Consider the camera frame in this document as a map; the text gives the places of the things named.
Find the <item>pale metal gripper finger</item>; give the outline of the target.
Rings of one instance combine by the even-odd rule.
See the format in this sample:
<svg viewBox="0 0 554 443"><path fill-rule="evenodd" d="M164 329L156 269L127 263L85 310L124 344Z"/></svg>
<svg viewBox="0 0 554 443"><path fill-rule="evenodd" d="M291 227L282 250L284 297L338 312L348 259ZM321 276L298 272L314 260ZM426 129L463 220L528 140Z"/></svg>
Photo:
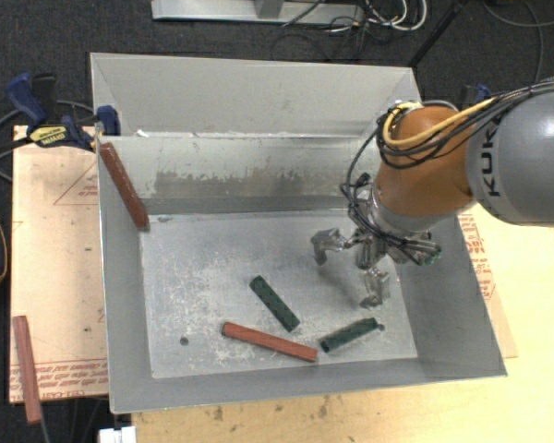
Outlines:
<svg viewBox="0 0 554 443"><path fill-rule="evenodd" d="M371 309L383 305L390 298L390 274L378 268L370 268L365 271L364 284L367 296L361 300L360 306Z"/></svg>
<svg viewBox="0 0 554 443"><path fill-rule="evenodd" d="M341 252L348 248L347 239L338 228L322 230L315 233L311 239L314 250L314 259L319 266L327 261L327 252Z"/></svg>

